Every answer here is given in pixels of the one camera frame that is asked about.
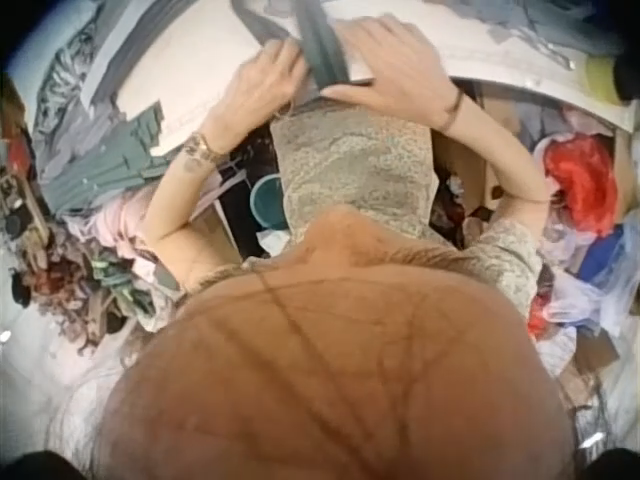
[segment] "woman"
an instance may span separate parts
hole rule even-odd
[[[574,438],[527,335],[543,173],[393,17],[339,25],[371,86],[272,124],[294,245],[225,265],[188,226],[219,159],[292,102],[293,40],[243,65],[150,205],[146,240],[193,295],[112,393],[104,478],[571,478]],[[458,252],[429,230],[430,129],[506,195]]]

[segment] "teal bucket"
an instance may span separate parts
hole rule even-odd
[[[262,177],[251,190],[251,213],[260,225],[270,230],[288,230],[284,214],[284,192],[280,174]]]

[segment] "wristwatch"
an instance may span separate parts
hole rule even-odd
[[[227,155],[214,151],[207,140],[199,132],[193,132],[183,145],[184,152],[191,158],[202,163],[219,167],[227,160]]]

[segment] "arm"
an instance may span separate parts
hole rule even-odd
[[[544,172],[510,132],[469,98],[451,112],[458,90],[422,33],[391,16],[341,24],[337,30],[347,48],[368,64],[375,81],[367,87],[330,87],[322,94],[442,129],[474,150],[493,166],[506,192],[495,218],[516,220],[537,241],[548,212]]]
[[[211,155],[203,159],[183,149],[165,173],[143,224],[150,248],[187,291],[225,265],[229,245],[211,245],[189,226],[200,190],[221,156],[295,96],[307,66],[294,40],[271,41],[238,70],[223,99],[207,115],[199,133]]]

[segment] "red plastic bag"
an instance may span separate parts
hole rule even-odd
[[[566,142],[552,141],[544,167],[564,191],[576,230],[601,237],[613,231],[618,187],[611,156],[595,137],[579,133]]]

